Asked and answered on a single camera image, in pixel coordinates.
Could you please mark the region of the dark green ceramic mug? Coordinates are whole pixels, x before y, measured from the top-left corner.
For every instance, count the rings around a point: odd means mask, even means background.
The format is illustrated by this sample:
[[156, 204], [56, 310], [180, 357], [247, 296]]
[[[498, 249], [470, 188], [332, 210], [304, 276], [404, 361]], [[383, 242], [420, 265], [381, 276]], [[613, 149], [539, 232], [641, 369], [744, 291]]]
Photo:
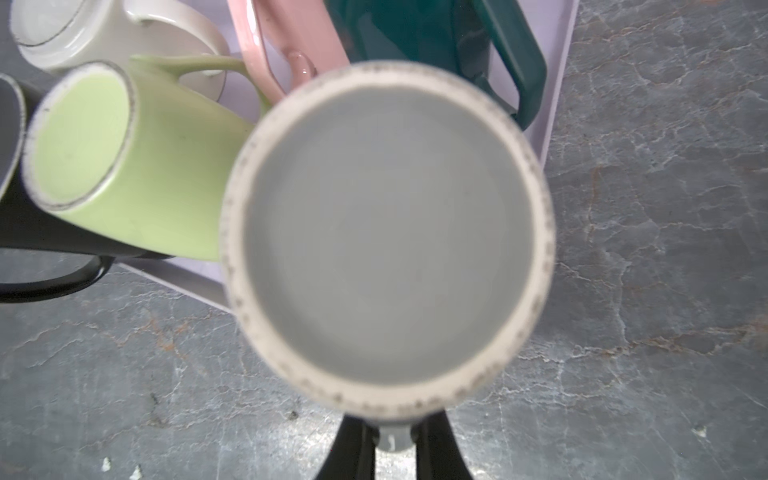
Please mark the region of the dark green ceramic mug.
[[[335, 0], [325, 6], [352, 62], [408, 60], [458, 75], [525, 130], [544, 95], [547, 65], [517, 1]], [[490, 51], [511, 76], [516, 107], [490, 85]]]

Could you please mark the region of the grey ceramic mug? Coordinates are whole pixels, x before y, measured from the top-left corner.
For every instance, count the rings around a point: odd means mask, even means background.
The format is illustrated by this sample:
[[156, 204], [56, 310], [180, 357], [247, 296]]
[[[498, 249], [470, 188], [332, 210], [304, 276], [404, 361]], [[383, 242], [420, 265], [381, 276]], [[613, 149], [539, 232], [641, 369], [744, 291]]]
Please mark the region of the grey ceramic mug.
[[405, 61], [324, 74], [269, 112], [234, 164], [220, 235], [226, 294], [260, 357], [382, 427], [502, 372], [556, 257], [521, 129], [468, 81]]

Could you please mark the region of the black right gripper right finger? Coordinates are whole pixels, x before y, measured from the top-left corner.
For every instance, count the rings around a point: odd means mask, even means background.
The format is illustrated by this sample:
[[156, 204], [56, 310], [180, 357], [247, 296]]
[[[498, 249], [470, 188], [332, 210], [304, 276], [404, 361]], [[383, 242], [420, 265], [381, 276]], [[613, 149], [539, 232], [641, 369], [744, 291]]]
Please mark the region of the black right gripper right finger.
[[413, 427], [417, 480], [472, 480], [445, 410]]

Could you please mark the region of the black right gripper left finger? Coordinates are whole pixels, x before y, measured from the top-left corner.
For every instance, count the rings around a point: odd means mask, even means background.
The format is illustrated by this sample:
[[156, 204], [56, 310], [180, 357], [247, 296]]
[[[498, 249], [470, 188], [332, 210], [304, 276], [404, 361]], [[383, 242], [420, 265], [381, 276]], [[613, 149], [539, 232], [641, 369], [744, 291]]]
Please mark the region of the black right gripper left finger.
[[377, 429], [345, 415], [316, 480], [373, 480]]

